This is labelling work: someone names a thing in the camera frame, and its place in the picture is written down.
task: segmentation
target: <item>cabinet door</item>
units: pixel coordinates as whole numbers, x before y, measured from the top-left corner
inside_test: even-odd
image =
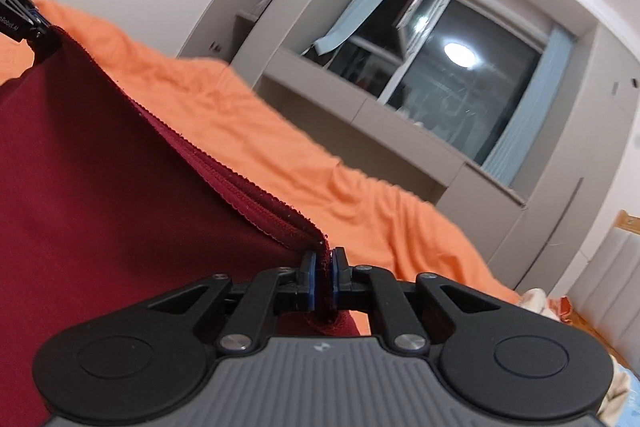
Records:
[[[446,143],[374,100],[366,100],[351,122],[436,183],[448,187],[464,164],[462,155]]]
[[[526,218],[489,263],[503,284],[518,291],[537,287],[548,292],[580,249],[620,165],[632,124],[612,86],[619,82],[620,90],[628,82],[633,88],[630,78],[639,70],[625,47],[599,26],[576,102],[527,200]],[[627,93],[636,103],[634,95]]]
[[[273,55],[264,74],[347,123],[368,98],[363,90],[284,48]]]
[[[597,33],[601,53],[608,61],[593,64],[593,75],[611,99],[629,118],[633,118],[640,93],[640,65],[622,43],[607,29],[601,27]]]
[[[436,208],[460,227],[486,261],[522,213],[519,203],[467,165]]]

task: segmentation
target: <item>built-in cabinet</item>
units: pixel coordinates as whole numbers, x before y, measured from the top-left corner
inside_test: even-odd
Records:
[[[578,40],[512,187],[302,57],[350,0],[212,0],[181,55],[231,60],[259,96],[348,166],[433,203],[503,283],[550,290],[580,247],[620,162],[638,103],[633,79],[640,78],[640,65],[575,0],[542,1],[539,8]]]

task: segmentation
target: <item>window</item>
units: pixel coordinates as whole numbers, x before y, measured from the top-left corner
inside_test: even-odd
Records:
[[[539,59],[511,32],[452,0],[384,102],[482,165]]]
[[[540,53],[460,0],[384,0],[325,59],[330,71],[482,165]]]

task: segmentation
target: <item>black circular pad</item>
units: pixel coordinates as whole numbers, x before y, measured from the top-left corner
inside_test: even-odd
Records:
[[[174,315],[107,315],[49,339],[33,379],[50,409],[80,423],[131,424],[187,398],[207,369],[206,352]]]
[[[153,348],[145,341],[118,335],[84,346],[78,353],[78,363],[97,378],[127,378],[149,365],[153,355]]]
[[[613,375],[600,343],[546,317],[505,307],[456,321],[439,361],[450,386],[476,407],[517,420],[597,410]]]
[[[552,377],[569,362],[564,347],[538,335],[504,339],[495,346],[494,357],[505,371],[524,378]]]

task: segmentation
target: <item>ribbed gray surface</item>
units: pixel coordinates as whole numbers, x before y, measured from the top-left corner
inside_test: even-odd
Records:
[[[372,337],[274,338],[252,357],[220,363],[187,405],[145,427],[490,427],[453,399],[424,360],[397,357]],[[567,427],[602,425],[586,417]],[[47,427],[77,427],[60,418]]]

